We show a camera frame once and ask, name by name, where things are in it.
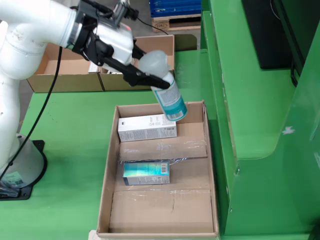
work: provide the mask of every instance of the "white spray cap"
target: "white spray cap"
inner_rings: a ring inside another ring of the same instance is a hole
[[[163,78],[169,72],[168,56],[164,51],[148,52],[139,60],[139,69],[148,74]]]

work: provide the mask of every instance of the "black monitor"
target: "black monitor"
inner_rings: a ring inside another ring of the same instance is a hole
[[[320,0],[242,0],[262,69],[300,75],[320,21]]]
[[[274,0],[274,5],[300,75],[319,25],[320,0]]]

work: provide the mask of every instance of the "white product box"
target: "white product box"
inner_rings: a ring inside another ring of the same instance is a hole
[[[177,124],[164,114],[119,118],[118,133],[121,142],[177,137]]]

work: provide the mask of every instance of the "green metal cabinet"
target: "green metal cabinet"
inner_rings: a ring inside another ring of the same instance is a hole
[[[221,233],[308,233],[320,218],[320,27],[295,88],[288,69],[260,69],[241,0],[202,5]]]

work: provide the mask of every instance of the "cable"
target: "cable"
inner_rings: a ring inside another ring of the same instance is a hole
[[[50,95],[52,93],[52,90],[54,89],[54,86],[55,86],[55,83],[57,81],[57,78],[58,78],[58,73],[59,73],[59,69],[60,69],[60,62],[61,62],[61,56],[62,56],[62,47],[59,48],[59,56],[58,56],[58,62],[56,64],[56,70],[55,70],[55,75],[54,75],[54,78],[53,78],[53,81],[52,81],[52,84],[51,84],[51,87],[49,89],[49,92],[46,96],[46,99],[44,101],[44,104],[39,112],[39,115],[38,117],[36,118],[30,132],[28,133],[28,135],[26,136],[25,140],[23,141],[23,143],[21,144],[21,146],[19,147],[18,151],[16,151],[14,157],[11,159],[11,161],[8,163],[8,165],[5,167],[4,171],[2,172],[2,174],[0,175],[0,182],[1,182],[1,179],[3,178],[3,176],[6,174],[8,168],[13,164],[14,160],[17,158],[18,154],[21,152],[22,148],[25,146],[25,144],[27,143],[28,139],[30,138],[31,134],[33,133],[35,127],[37,126],[37,123],[39,122],[39,119],[41,118],[41,115],[42,113],[44,112],[46,106],[47,106],[47,103],[49,101],[49,98],[50,98]]]
[[[142,22],[143,24],[145,24],[145,25],[147,25],[147,26],[150,26],[150,27],[153,27],[154,29],[158,29],[159,31],[164,32],[165,34],[169,35],[169,34],[166,33],[165,31],[163,31],[162,29],[157,28],[157,27],[155,27],[155,26],[152,26],[152,25],[150,25],[150,24],[148,24],[148,23],[145,23],[145,22],[142,21],[140,18],[137,18],[137,19],[138,19],[140,22]]]
[[[297,87],[298,85],[298,81],[296,79],[296,76],[295,76],[295,63],[294,63],[294,60],[292,59],[292,62],[291,62],[291,73],[290,73],[290,77],[291,77],[291,81],[293,83],[293,85],[295,87]]]
[[[272,12],[273,12],[273,15],[274,15],[277,19],[279,19],[279,20],[281,21],[280,17],[275,13],[274,8],[272,7],[272,0],[270,0],[270,7],[271,7],[271,10],[272,10]]]

